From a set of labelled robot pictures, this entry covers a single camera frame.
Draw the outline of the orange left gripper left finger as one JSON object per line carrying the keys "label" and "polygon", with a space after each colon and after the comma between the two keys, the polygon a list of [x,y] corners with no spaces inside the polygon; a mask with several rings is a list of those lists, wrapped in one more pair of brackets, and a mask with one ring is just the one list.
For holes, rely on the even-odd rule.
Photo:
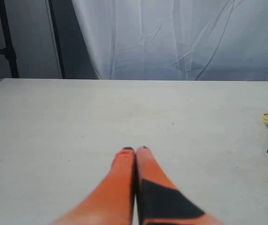
{"label": "orange left gripper left finger", "polygon": [[134,149],[115,155],[99,185],[54,225],[131,225],[134,211]]}

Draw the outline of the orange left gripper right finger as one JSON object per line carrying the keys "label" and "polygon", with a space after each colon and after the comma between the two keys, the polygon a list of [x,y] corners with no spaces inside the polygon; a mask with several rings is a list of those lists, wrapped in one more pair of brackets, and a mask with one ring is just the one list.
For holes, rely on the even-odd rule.
{"label": "orange left gripper right finger", "polygon": [[221,225],[222,222],[187,199],[171,182],[150,149],[136,152],[137,207],[141,225]]}

